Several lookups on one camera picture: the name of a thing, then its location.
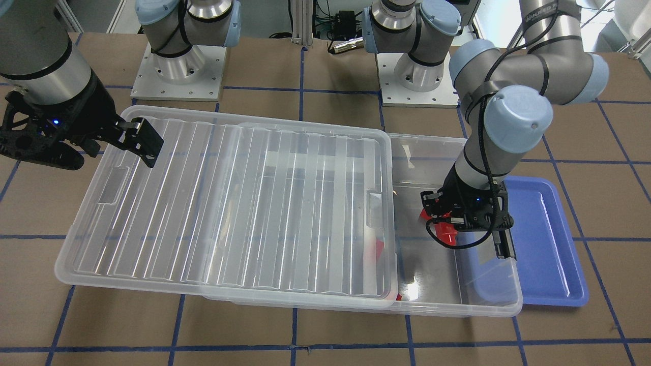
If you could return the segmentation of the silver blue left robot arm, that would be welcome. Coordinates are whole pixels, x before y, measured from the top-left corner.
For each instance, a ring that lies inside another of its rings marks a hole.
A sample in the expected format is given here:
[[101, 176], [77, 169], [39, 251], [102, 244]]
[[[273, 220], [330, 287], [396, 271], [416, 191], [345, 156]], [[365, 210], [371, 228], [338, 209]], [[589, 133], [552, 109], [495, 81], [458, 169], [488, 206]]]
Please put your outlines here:
[[[503, 180], [539, 144], [554, 105], [593, 101], [605, 89], [605, 60], [584, 51], [575, 1], [521, 1], [524, 44], [460, 46], [449, 75], [472, 132], [437, 191], [423, 191], [425, 228], [440, 246], [476, 247], [513, 226]], [[369, 53], [400, 53], [395, 76], [413, 92], [439, 86], [462, 17], [447, 1], [374, 1], [363, 10]]]

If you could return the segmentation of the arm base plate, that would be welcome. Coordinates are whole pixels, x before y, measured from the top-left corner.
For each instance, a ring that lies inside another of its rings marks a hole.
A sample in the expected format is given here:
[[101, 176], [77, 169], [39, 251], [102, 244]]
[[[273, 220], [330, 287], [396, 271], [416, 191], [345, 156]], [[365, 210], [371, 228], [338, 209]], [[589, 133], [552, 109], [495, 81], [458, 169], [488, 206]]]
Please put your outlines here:
[[218, 102], [228, 48], [193, 46], [185, 55], [165, 58], [147, 46], [131, 97], [149, 101]]
[[449, 74], [449, 61], [449, 53], [443, 63], [435, 67], [416, 64], [407, 53], [376, 55], [382, 104], [389, 107], [457, 107], [459, 98]]

